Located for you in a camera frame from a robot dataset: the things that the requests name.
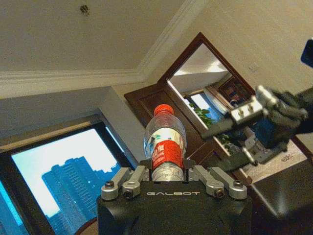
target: window frame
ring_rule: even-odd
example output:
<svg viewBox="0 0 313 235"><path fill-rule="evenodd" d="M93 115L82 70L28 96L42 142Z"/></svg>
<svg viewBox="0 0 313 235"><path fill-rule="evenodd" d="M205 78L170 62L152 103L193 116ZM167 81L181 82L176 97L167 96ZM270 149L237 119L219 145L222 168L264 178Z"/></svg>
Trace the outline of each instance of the window frame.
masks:
<svg viewBox="0 0 313 235"><path fill-rule="evenodd" d="M112 152L116 161L121 165L121 167L130 167L134 169L128 157L124 152L122 152L111 134L107 131L106 127L110 128L104 122L99 122L81 129L73 130L58 136L30 143L25 146L17 147L0 153L0 180L29 234L54 235L55 232L53 231L34 195L24 180L24 177L14 163L12 155L57 140L61 140L66 137L70 137L90 129L95 129L97 134L100 136L110 152Z"/></svg>

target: high-rise building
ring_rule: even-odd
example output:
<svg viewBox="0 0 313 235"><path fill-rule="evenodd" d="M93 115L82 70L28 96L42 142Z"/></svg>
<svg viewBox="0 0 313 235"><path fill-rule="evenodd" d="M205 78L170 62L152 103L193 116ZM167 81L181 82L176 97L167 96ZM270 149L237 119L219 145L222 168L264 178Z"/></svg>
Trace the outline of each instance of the high-rise building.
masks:
<svg viewBox="0 0 313 235"><path fill-rule="evenodd" d="M55 235L64 235L70 233L69 222L64 218L62 212L57 212L52 217L46 216L52 226Z"/></svg>
<svg viewBox="0 0 313 235"><path fill-rule="evenodd" d="M96 216L96 198L105 183L106 173L93 171L85 157L54 165L42 179L68 221L71 233Z"/></svg>
<svg viewBox="0 0 313 235"><path fill-rule="evenodd" d="M1 235L22 235L20 228L8 207L4 197L0 193L0 234Z"/></svg>

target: mirror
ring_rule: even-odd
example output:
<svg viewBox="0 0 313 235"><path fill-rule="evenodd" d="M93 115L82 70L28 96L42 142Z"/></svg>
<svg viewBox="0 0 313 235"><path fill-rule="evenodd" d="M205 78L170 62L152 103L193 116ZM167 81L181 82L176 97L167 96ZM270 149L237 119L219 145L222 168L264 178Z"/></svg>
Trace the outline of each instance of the mirror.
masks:
<svg viewBox="0 0 313 235"><path fill-rule="evenodd" d="M222 56L212 51L207 45L201 44L167 80L206 128L222 120L233 107L249 100L254 92L247 82L232 71L233 68ZM229 155L232 155L241 151L245 140L254 135L254 132L255 126L251 125L242 131L228 132L217 138ZM247 165L241 171L255 183L306 159L297 145L290 141L286 153L277 155L264 165Z"/></svg>

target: plastic water bottle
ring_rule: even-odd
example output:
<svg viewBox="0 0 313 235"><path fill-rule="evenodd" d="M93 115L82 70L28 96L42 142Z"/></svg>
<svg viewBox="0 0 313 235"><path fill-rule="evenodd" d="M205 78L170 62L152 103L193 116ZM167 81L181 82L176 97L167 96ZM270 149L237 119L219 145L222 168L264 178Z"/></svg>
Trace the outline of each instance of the plastic water bottle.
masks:
<svg viewBox="0 0 313 235"><path fill-rule="evenodd" d="M152 158L153 181L183 181L186 132L170 105L161 104L145 130L144 150Z"/></svg>

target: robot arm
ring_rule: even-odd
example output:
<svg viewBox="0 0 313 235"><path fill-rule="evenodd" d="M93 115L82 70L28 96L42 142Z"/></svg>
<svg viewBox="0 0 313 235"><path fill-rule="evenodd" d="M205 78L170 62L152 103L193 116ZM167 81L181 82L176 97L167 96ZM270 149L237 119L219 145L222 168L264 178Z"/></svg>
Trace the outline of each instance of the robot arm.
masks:
<svg viewBox="0 0 313 235"><path fill-rule="evenodd" d="M313 68L313 38L308 40L301 61ZM264 164L286 151L287 143L294 135L313 132L313 88L292 95L258 86L251 101L230 111L225 120L211 126L202 138L242 129L255 122L255 135L245 141L242 152L231 160L212 165L232 171L248 163Z"/></svg>

